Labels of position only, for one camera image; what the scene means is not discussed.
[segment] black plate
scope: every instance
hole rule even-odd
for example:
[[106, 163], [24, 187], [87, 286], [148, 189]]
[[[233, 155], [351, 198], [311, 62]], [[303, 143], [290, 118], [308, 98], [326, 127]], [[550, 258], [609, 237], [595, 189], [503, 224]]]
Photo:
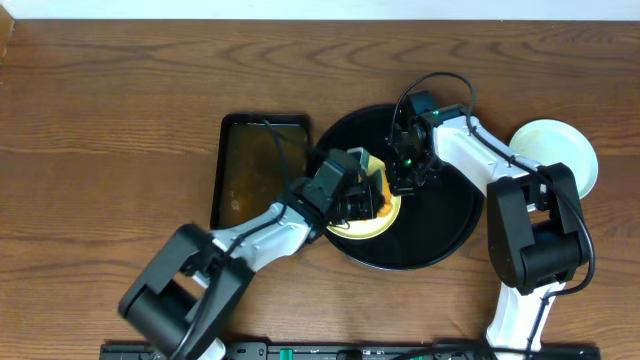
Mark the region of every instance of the black plate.
[[[393, 105], [365, 108], [344, 117], [322, 136], [316, 147], [347, 150], [362, 146], [371, 155], [387, 157]], [[311, 169], [319, 167], [314, 158]], [[390, 270], [417, 269], [451, 255], [475, 229], [484, 196], [457, 169], [445, 167], [437, 185], [402, 198], [400, 213], [384, 233], [368, 240], [349, 240], [328, 230], [331, 243], [365, 264]]]

